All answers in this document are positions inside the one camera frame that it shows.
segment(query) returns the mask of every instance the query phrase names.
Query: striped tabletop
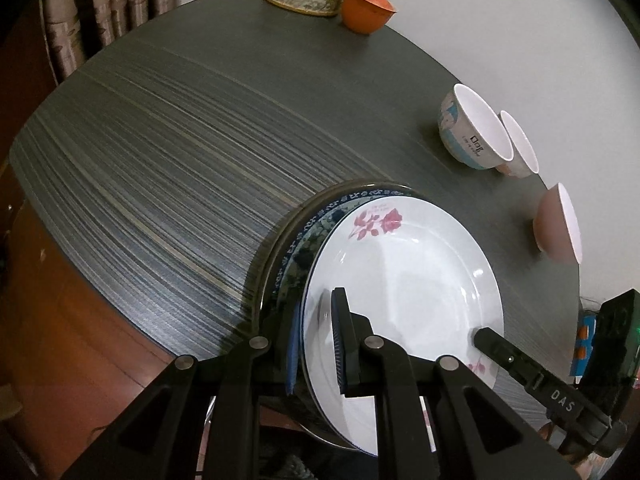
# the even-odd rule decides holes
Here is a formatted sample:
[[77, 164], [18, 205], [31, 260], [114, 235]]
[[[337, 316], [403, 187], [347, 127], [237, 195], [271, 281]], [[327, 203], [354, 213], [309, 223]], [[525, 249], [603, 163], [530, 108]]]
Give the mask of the striped tabletop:
[[[198, 358], [247, 335], [257, 269], [289, 212], [351, 178], [408, 184], [482, 247], [506, 336], [565, 376], [578, 267], [536, 249], [538, 177], [475, 171], [444, 150], [436, 117], [455, 82], [386, 27], [365, 37], [263, 0], [197, 0], [78, 69], [10, 161], [95, 288], [169, 351]], [[496, 390], [541, 416], [503, 373]]]

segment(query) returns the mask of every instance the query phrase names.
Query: round table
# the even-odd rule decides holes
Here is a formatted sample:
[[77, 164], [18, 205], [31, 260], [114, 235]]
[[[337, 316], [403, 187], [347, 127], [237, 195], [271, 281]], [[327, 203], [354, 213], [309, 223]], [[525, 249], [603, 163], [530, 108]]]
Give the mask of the round table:
[[[197, 0], [79, 68], [10, 161], [96, 289], [169, 351], [197, 358], [248, 335], [257, 269], [293, 209], [352, 178], [408, 184], [482, 247], [505, 336], [565, 378], [578, 266], [536, 248], [537, 176], [472, 170], [444, 149], [436, 117], [456, 81], [386, 27], [359, 36], [263, 0]], [[503, 371], [495, 390], [532, 424], [545, 420]]]

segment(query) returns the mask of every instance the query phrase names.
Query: orange lidded bowl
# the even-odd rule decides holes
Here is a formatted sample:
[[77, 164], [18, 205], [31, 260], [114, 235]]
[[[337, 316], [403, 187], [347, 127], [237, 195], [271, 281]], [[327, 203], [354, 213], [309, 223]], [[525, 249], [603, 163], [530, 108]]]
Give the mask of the orange lidded bowl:
[[396, 13], [388, 0], [344, 0], [342, 22], [353, 32], [371, 34]]

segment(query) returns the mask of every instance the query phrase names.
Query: silver bolt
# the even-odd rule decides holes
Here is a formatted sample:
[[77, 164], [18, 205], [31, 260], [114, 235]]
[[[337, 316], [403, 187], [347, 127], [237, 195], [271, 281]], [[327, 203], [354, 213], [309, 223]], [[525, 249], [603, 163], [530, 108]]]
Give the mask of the silver bolt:
[[370, 335], [364, 339], [364, 344], [369, 348], [377, 350], [378, 348], [382, 348], [384, 346], [385, 340], [382, 339], [379, 335]]
[[174, 361], [174, 364], [178, 370], [188, 370], [193, 366], [193, 357], [190, 355], [181, 355]]
[[438, 364], [440, 365], [440, 368], [442, 368], [443, 370], [448, 370], [449, 372], [452, 372], [453, 370], [457, 370], [458, 367], [460, 366], [458, 364], [458, 360], [455, 357], [450, 355], [445, 355], [444, 357], [441, 357]]
[[263, 348], [267, 348], [268, 344], [269, 344], [269, 340], [261, 335], [252, 337], [249, 340], [249, 346], [255, 350], [262, 350]]

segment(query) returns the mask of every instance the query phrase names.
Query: bowl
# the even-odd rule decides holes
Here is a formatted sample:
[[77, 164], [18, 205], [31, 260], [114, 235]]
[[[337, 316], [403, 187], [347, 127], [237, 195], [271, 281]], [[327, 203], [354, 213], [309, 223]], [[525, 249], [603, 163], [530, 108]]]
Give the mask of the bowl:
[[564, 264], [582, 263], [582, 240], [574, 206], [565, 187], [549, 189], [533, 221], [533, 234], [541, 251]]
[[502, 122], [476, 92], [456, 84], [440, 107], [440, 138], [449, 153], [475, 170], [513, 160], [513, 145]]
[[396, 13], [388, 0], [344, 0], [342, 22], [359, 34], [371, 34], [382, 28]]
[[525, 178], [526, 176], [538, 174], [538, 158], [533, 146], [522, 131], [520, 125], [510, 114], [502, 110], [498, 116], [511, 137], [513, 144], [513, 160], [496, 166], [495, 169], [508, 176]]

